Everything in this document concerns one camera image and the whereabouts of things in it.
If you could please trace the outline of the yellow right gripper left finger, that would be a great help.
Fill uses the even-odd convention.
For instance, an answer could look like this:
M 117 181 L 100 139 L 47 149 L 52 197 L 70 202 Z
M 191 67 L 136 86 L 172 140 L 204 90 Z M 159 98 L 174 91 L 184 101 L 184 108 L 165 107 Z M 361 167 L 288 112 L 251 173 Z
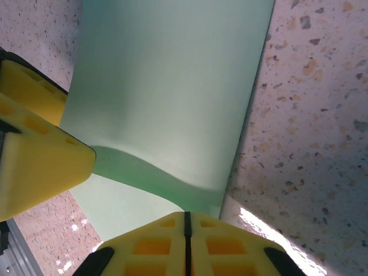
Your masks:
M 75 271 L 75 275 L 188 274 L 188 212 L 174 212 L 103 242 Z

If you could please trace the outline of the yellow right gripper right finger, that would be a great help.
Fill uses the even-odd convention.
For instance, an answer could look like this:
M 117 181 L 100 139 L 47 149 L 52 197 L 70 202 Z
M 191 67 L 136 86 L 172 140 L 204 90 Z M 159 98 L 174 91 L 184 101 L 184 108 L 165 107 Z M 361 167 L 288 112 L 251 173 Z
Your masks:
M 279 244 L 201 213 L 188 213 L 189 275 L 304 275 Z

